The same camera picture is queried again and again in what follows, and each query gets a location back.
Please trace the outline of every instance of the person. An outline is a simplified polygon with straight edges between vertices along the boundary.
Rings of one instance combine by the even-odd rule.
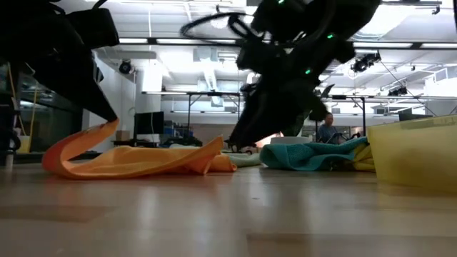
[[[319,127],[317,131],[318,142],[332,144],[342,143],[340,136],[334,136],[332,138],[332,135],[334,135],[335,133],[338,132],[336,128],[333,126],[333,114],[327,113],[324,123]]]

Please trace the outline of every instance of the orange cloth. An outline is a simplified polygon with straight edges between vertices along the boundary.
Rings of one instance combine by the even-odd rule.
[[[205,174],[234,172],[230,158],[221,155],[223,139],[215,138],[201,148],[138,148],[120,146],[84,163],[69,160],[112,135],[119,120],[75,133],[53,145],[43,157],[43,168],[65,178],[136,178],[163,173]]]

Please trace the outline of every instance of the teal cloth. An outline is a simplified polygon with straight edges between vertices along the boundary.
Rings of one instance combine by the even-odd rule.
[[[262,148],[260,160],[269,168],[295,171],[328,170],[335,161],[353,160],[354,149],[368,143],[366,137],[352,139],[341,145],[303,143],[294,145],[269,144]]]

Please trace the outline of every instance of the black monitor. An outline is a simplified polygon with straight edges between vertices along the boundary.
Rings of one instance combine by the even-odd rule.
[[[163,134],[164,119],[163,111],[135,114],[135,132],[138,135]]]
[[[425,114],[398,114],[398,119],[400,121],[411,121],[416,119],[424,119],[424,118],[431,118],[433,115],[425,115]]]

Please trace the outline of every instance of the cardboard box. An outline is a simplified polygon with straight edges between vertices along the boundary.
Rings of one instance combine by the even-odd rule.
[[[129,141],[130,131],[116,131],[116,141]]]

